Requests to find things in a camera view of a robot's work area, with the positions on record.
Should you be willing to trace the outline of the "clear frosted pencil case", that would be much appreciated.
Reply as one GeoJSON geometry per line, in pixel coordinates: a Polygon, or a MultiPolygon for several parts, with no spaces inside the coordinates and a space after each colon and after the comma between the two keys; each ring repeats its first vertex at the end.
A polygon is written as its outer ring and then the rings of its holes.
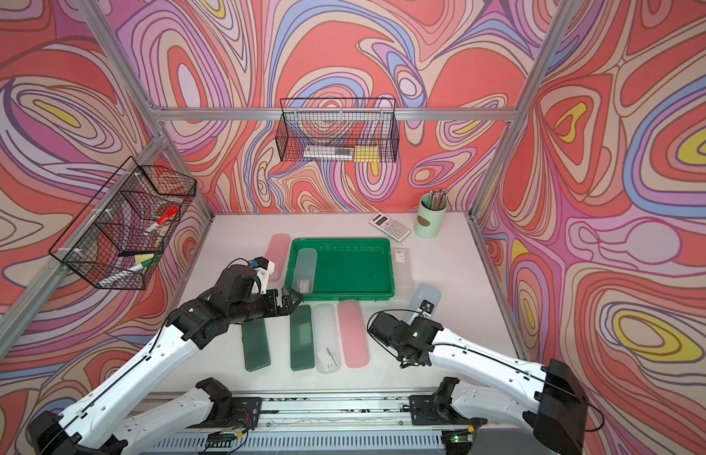
{"type": "Polygon", "coordinates": [[[318,251],[314,248],[301,248],[297,254],[292,275],[292,288],[300,294],[313,292],[316,276],[318,251]]]}

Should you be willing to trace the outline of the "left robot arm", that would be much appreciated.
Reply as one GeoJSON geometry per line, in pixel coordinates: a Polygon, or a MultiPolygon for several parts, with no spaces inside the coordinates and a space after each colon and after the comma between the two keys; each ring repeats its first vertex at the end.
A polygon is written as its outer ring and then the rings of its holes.
{"type": "Polygon", "coordinates": [[[139,454],[184,428],[240,426],[254,420],[214,378],[151,411],[131,416],[155,387],[233,324],[287,317],[304,297],[268,286],[273,263],[262,257],[225,267],[216,284],[173,310],[152,340],[110,378],[60,413],[28,426],[38,454],[139,454]]]}

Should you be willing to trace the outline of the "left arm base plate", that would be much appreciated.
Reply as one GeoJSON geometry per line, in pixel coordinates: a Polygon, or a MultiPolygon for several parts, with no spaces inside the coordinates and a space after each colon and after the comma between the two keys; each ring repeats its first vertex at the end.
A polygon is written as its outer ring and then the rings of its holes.
{"type": "Polygon", "coordinates": [[[261,415],[261,397],[227,397],[213,401],[209,415],[194,428],[243,426],[253,430],[261,415]]]}

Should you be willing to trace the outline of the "light blue pencil case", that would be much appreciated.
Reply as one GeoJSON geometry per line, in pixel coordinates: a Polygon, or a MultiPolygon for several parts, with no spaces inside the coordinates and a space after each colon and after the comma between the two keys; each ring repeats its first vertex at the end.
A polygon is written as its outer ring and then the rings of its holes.
{"type": "Polygon", "coordinates": [[[432,316],[430,317],[421,314],[421,312],[419,312],[419,305],[423,300],[427,300],[431,303],[434,303],[436,307],[438,307],[438,304],[441,300],[441,296],[441,292],[436,287],[431,286],[430,284],[421,284],[415,291],[413,298],[410,300],[410,303],[408,305],[408,311],[406,312],[405,321],[407,323],[412,323],[417,317],[431,319],[434,314],[432,314],[432,316]]]}

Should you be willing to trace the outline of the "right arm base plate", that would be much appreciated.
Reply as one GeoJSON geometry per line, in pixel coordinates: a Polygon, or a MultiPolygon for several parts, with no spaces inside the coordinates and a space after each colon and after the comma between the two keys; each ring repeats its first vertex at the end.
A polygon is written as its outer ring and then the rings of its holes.
{"type": "Polygon", "coordinates": [[[488,424],[486,418],[464,417],[450,404],[436,403],[433,395],[410,395],[408,410],[414,426],[472,426],[477,430],[488,424]]]}

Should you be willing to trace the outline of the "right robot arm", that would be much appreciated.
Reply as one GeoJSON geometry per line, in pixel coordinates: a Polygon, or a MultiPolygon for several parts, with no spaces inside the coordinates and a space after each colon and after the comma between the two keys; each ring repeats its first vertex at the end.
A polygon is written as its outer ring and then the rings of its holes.
{"type": "Polygon", "coordinates": [[[590,402],[571,368],[557,359],[546,365],[510,358],[470,342],[442,324],[393,311],[375,313],[366,331],[402,369],[450,371],[433,394],[412,395],[408,410],[416,426],[469,425],[497,421],[529,428],[558,454],[584,451],[590,402]]]}

